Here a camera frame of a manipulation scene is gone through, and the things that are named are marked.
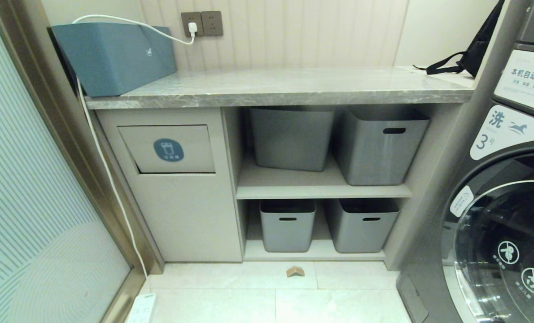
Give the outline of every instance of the blue-gray box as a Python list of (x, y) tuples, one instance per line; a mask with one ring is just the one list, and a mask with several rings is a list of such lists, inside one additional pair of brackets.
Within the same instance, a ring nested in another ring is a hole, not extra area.
[(171, 39), (143, 26), (87, 22), (52, 31), (88, 96), (119, 96), (176, 70)]

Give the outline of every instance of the number 3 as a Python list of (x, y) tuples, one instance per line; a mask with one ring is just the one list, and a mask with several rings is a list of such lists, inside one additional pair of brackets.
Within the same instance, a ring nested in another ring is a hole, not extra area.
[(486, 143), (488, 141), (488, 135), (482, 135), (482, 137), (484, 137), (484, 139), (481, 141), (480, 145), (477, 145), (478, 149), (483, 149), (484, 148), (484, 143)]

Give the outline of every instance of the gray countertop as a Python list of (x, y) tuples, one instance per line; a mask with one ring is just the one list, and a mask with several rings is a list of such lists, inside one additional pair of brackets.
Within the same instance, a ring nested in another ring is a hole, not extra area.
[(401, 67), (180, 71), (121, 96), (86, 101), (89, 109), (468, 102), (474, 90), (464, 75), (455, 76), (457, 82)]

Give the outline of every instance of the gold metal frame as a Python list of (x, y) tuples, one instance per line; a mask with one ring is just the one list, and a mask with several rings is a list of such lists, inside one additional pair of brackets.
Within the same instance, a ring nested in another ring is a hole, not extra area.
[[(78, 182), (126, 260), (133, 267), (103, 322), (123, 322), (144, 282), (140, 261), (105, 173), (82, 106), (74, 94), (48, 34), (49, 22), (39, 0), (0, 0), (0, 34), (44, 122)], [(104, 144), (111, 156), (111, 148)], [(118, 192), (151, 274), (163, 272), (163, 259), (130, 194), (119, 165), (109, 158)]]

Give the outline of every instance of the blue circular sticker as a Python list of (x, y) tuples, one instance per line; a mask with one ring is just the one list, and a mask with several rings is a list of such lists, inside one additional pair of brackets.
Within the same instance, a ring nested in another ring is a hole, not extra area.
[(153, 149), (158, 157), (167, 162), (179, 162), (183, 159), (183, 148), (175, 140), (158, 139), (153, 143)]

